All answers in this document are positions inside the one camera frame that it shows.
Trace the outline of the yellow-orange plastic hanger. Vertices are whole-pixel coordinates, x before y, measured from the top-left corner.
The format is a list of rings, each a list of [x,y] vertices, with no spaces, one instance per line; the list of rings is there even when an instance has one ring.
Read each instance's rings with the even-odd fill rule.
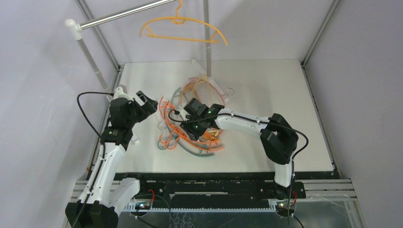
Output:
[[[201,4],[202,18],[184,12],[186,1],[180,0],[172,15],[156,17],[144,23],[139,30],[139,37],[197,42],[204,44],[228,45],[228,41],[219,28],[211,24],[209,1]]]

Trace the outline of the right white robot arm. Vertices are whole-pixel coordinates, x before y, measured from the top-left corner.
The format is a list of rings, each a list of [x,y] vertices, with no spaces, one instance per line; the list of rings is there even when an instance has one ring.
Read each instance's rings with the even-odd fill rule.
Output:
[[[208,129],[232,130],[258,137],[266,156],[275,165],[275,193],[286,198],[293,192],[292,155],[299,137],[282,115],[252,116],[220,104],[207,106],[196,98],[180,104],[174,113],[183,119],[180,127],[192,140],[200,139]]]

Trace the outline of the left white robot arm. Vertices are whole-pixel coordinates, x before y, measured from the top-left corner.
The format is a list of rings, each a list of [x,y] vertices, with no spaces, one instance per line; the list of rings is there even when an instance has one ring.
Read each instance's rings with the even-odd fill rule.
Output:
[[[136,178],[125,178],[116,190],[111,188],[120,160],[132,141],[134,125],[154,114],[158,102],[138,91],[136,95],[142,101],[139,104],[121,87],[111,95],[109,125],[98,136],[101,148],[94,170],[78,200],[68,203],[65,209],[73,228],[116,228],[131,198],[143,198],[149,190],[146,182]]]

